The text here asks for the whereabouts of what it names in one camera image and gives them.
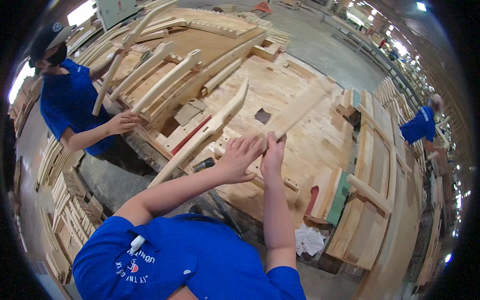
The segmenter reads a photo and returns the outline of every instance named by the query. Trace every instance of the black cap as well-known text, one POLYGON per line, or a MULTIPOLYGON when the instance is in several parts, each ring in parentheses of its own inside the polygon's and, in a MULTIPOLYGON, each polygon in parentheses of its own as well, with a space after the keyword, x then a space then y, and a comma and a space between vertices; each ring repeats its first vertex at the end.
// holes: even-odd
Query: black cap
POLYGON ((30 68, 35 67, 35 62, 43 57, 45 50, 66 41, 75 27, 77 25, 63 27, 60 23, 54 22, 42 28, 30 48, 30 60, 28 62, 30 68))

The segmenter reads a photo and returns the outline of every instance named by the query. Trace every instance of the blue polo shirt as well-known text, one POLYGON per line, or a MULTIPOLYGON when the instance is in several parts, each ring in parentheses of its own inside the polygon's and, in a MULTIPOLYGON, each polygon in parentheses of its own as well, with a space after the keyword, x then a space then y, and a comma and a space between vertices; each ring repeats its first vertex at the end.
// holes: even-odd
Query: blue polo shirt
POLYGON ((193 214, 136 227, 109 217, 78 252, 72 273, 83 299, 159 300, 182 285, 201 300, 305 299, 295 269, 265 274, 255 248, 220 221, 193 214), (146 242, 130 254, 137 235, 146 242))
MULTIPOLYGON (((40 94, 40 113, 53 135, 60 140, 61 134, 70 127, 74 133, 84 132, 102 125, 110 119, 102 106, 98 116, 92 115, 97 92, 90 79, 90 69, 66 59, 60 66, 70 73, 43 75, 40 94)), ((113 143, 113 136, 86 148, 88 154, 103 153, 113 143)))
POLYGON ((408 123, 400 127, 402 135, 408 144, 425 137, 427 141, 433 142, 435 136, 435 120, 433 110, 429 106, 422 106, 417 115, 408 123))

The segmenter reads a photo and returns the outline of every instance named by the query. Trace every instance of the white rag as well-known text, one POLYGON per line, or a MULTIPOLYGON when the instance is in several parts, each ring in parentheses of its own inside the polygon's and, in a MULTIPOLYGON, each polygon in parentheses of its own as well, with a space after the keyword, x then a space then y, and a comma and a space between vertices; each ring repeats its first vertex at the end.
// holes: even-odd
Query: white rag
POLYGON ((320 233, 318 228, 307 227, 305 224, 302 224, 300 228, 295 231, 297 254, 301 255, 307 252, 309 255, 314 256, 315 253, 324 248, 324 239, 326 238, 326 236, 320 233))

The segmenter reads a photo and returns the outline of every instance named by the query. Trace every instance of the concrete floor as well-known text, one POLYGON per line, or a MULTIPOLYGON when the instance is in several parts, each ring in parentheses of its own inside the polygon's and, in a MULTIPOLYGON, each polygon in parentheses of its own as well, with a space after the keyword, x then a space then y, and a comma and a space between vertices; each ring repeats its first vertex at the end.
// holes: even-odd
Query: concrete floor
MULTIPOLYGON (((259 0, 236 1, 239 11, 246 11, 260 2, 259 0)), ((223 4, 220 0, 180 0, 180 7, 211 9, 223 4)), ((331 37, 332 28, 318 20, 318 15, 300 9, 292 11, 273 4, 273 14, 265 17, 274 23, 274 28, 285 31, 290 36, 287 52, 312 65, 319 71, 335 79, 344 88, 374 90, 385 77, 382 71, 355 55, 349 47, 331 37)), ((21 184, 22 209, 25 238, 29 251, 42 253, 40 244, 41 221, 39 207, 53 212, 51 189, 34 191, 39 166, 41 142, 46 142, 47 128, 41 118, 38 103, 34 105, 23 133, 17 141, 17 154, 23 156, 23 176, 21 184)), ((152 177, 141 177, 126 172, 105 161, 86 155, 79 171, 88 187, 97 198, 112 212, 125 201, 147 187, 152 177)), ((183 213, 192 202, 188 202, 172 214, 183 213)), ((358 281, 347 273, 338 275, 297 263, 302 286, 307 299, 350 299, 358 287, 358 281)))

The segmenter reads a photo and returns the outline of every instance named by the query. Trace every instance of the face mask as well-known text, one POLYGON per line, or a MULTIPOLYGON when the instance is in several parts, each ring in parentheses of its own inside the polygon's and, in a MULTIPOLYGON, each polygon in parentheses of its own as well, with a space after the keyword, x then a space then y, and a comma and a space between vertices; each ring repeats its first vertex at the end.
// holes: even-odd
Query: face mask
POLYGON ((57 52, 55 52, 52 56, 46 59, 49 63, 51 63, 51 67, 55 67, 58 64, 62 63, 67 58, 67 45, 62 43, 62 45, 58 48, 57 52))

